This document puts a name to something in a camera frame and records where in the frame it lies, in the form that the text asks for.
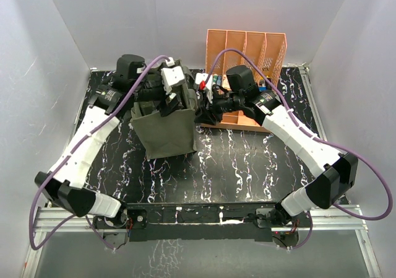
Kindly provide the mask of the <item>olive green canvas bag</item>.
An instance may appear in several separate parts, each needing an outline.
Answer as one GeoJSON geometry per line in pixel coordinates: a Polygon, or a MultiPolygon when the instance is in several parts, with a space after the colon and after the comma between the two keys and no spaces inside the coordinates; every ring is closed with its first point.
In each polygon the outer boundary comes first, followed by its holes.
{"type": "MultiPolygon", "coordinates": [[[[197,150],[194,118],[198,100],[196,91],[191,86],[192,74],[181,60],[177,59],[176,64],[182,67],[185,76],[185,82],[172,89],[172,93],[179,97],[178,110],[161,117],[158,111],[161,101],[135,102],[134,93],[130,97],[134,102],[131,125],[144,146],[148,159],[190,154],[197,150]]],[[[161,70],[165,66],[165,63],[161,63],[158,67],[151,68],[147,76],[161,77],[161,70]]]]}

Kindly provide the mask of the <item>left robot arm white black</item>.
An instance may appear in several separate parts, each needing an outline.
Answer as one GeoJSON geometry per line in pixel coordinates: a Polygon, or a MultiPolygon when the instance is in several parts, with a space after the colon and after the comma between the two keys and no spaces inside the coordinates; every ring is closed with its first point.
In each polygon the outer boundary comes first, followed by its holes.
{"type": "Polygon", "coordinates": [[[34,219],[41,194],[76,217],[106,217],[115,228],[124,226],[128,213],[122,200],[85,187],[93,161],[108,136],[138,102],[160,101],[184,78],[182,67],[172,57],[161,55],[150,64],[141,56],[125,54],[116,72],[102,82],[88,101],[83,120],[57,162],[38,172],[38,191],[30,208],[34,219]]]}

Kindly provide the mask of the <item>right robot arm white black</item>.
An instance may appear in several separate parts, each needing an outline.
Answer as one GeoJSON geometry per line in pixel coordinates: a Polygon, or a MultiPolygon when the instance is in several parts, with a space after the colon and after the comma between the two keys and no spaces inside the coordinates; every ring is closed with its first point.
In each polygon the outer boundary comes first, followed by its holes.
{"type": "Polygon", "coordinates": [[[314,140],[314,133],[277,99],[271,90],[261,91],[252,71],[245,65],[226,72],[229,89],[213,82],[204,73],[196,74],[200,94],[196,123],[218,124],[224,113],[242,111],[277,136],[309,168],[314,180],[286,195],[266,215],[258,219],[288,227],[302,212],[328,209],[351,187],[356,178],[358,158],[314,140]]]}

